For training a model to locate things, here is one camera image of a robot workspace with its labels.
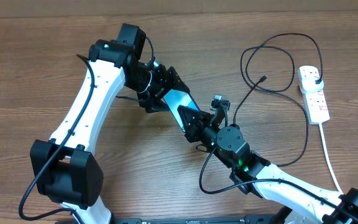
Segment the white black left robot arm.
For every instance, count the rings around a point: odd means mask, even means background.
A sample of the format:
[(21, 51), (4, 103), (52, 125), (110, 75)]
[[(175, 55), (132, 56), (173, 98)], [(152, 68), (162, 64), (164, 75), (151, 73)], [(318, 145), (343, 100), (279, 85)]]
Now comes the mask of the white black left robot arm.
[(149, 38), (138, 26), (123, 24), (115, 40), (99, 40), (82, 57), (84, 82), (65, 119), (48, 141), (36, 140), (30, 150), (37, 189), (60, 204), (77, 223), (112, 223), (114, 215), (100, 193), (104, 174), (95, 159), (96, 142), (112, 102), (128, 87), (148, 113), (196, 109), (189, 88), (174, 68), (159, 65), (154, 57), (140, 61)]

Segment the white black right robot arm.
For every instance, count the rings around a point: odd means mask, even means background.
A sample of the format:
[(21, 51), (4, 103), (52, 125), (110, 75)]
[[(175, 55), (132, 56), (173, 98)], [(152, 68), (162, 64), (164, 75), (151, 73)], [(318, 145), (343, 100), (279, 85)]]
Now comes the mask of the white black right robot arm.
[(358, 189), (348, 193), (326, 190), (297, 179), (250, 150), (236, 124), (222, 109), (215, 114), (179, 106), (177, 119), (189, 142), (202, 142), (232, 172), (233, 188), (278, 202), (312, 223), (358, 223)]

